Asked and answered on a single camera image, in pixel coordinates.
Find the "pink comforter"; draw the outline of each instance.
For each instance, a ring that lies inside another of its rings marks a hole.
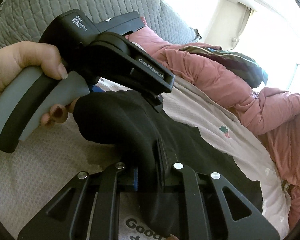
[[[241,124],[260,139],[276,163],[280,177],[294,185],[289,213],[292,229],[300,218],[300,95],[266,87],[256,96],[245,81],[223,65],[179,51],[186,45],[172,45],[149,27],[127,38],[141,45],[175,75],[234,113]],[[192,45],[209,46],[205,43]]]

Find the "silver screw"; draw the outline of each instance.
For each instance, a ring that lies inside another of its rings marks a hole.
[[[175,163],[175,164],[173,165],[173,167],[174,167],[175,169],[177,169],[177,170],[181,170],[181,169],[183,168],[183,164],[182,164],[182,163]]]
[[[117,169],[123,169],[123,168],[124,168],[124,163],[116,163],[116,164],[115,164],[115,167],[116,167]]]
[[[84,171],[81,171],[78,173],[78,178],[79,179],[85,179],[86,177],[88,177],[88,174]]]
[[[217,172],[213,172],[211,173],[211,178],[213,179],[220,179],[221,178],[221,175]]]

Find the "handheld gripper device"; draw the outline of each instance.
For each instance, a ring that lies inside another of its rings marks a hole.
[[[80,10],[56,17],[39,42],[55,45],[68,78],[54,80],[39,66],[25,68],[0,95],[0,150],[15,151],[54,104],[67,105],[92,91],[99,77],[141,92],[154,107],[171,92],[174,75],[124,35],[145,27],[136,12],[94,24]]]

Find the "black garment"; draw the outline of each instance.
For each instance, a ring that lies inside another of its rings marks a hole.
[[[259,181],[249,180],[231,156],[201,137],[197,127],[176,122],[163,110],[156,112],[136,91],[91,93],[79,98],[74,119],[87,140],[129,150],[126,155],[138,163],[138,191],[146,193],[139,198],[143,219],[159,234],[174,233],[179,221],[172,219],[178,216],[175,196],[165,199],[153,194],[158,190],[153,157],[158,138],[168,156],[176,155],[178,161],[199,173],[219,172],[262,212]]]

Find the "gray quilted headboard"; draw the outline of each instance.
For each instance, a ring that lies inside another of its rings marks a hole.
[[[75,8],[95,23],[136,10],[170,43],[185,44],[199,38],[197,30],[162,0],[5,0],[0,7],[0,48],[23,40],[38,42],[55,17]]]

